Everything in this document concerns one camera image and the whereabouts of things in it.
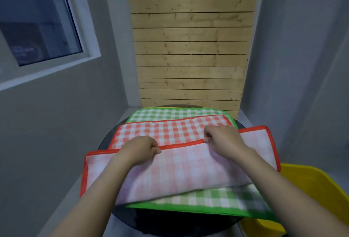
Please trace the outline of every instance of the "person's left hand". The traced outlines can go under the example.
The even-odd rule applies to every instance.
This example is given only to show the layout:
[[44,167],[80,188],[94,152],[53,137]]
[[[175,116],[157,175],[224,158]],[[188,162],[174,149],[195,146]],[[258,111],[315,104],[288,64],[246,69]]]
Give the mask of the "person's left hand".
[[132,166],[144,163],[161,153],[155,139],[149,136],[138,136],[127,141],[116,154],[125,157]]

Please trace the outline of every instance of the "wooden plank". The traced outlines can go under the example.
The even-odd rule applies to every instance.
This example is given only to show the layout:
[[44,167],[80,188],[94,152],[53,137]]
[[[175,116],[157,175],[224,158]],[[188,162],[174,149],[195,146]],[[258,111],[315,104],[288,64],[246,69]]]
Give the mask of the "wooden plank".
[[243,79],[244,67],[137,67],[138,78]]
[[136,55],[137,67],[245,67],[247,55]]
[[241,90],[139,89],[141,99],[232,100],[240,101]]
[[251,27],[253,18],[254,12],[131,14],[133,28]]
[[136,28],[133,41],[249,41],[252,27]]
[[247,54],[249,42],[135,42],[136,55]]
[[242,90],[242,79],[139,78],[140,89]]
[[216,100],[178,100],[178,99],[141,99],[142,107],[155,107],[165,105],[194,105],[211,107],[220,110],[238,111],[240,101],[216,101]]
[[256,0],[129,0],[131,13],[252,12]]
[[232,116],[233,119],[237,119],[239,115],[239,111],[226,111],[228,114]]

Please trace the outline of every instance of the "yellow plastic bin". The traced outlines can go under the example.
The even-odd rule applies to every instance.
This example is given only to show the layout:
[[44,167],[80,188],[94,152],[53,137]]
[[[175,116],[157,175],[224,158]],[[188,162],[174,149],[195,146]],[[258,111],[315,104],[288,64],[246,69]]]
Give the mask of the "yellow plastic bin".
[[[349,226],[349,198],[324,172],[312,166],[281,164],[281,174]],[[280,237],[281,224],[252,218],[239,222],[245,237]]]

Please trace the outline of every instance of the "hand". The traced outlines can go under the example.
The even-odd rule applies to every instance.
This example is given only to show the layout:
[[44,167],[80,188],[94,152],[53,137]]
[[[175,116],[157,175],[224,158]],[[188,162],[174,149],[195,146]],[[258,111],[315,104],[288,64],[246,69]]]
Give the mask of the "hand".
[[238,130],[232,125],[207,125],[203,130],[203,135],[203,141],[211,144],[217,154],[235,162],[251,151]]
[[161,153],[155,139],[149,136],[138,136],[127,141],[116,154],[125,157],[132,166],[144,163]]

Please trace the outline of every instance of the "round table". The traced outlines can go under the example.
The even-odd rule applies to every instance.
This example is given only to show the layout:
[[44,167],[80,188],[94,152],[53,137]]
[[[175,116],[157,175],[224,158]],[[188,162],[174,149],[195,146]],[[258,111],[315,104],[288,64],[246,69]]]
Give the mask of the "round table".
[[[166,105],[161,107],[200,107],[193,105]],[[103,139],[98,150],[107,150],[115,131],[128,118],[117,124]],[[245,128],[235,120],[238,128]],[[126,208],[124,205],[115,206],[112,212],[118,219],[130,227],[144,234],[152,234],[161,237],[190,236],[202,237],[224,231],[242,217],[217,214],[201,214],[189,212],[176,212],[154,209]]]

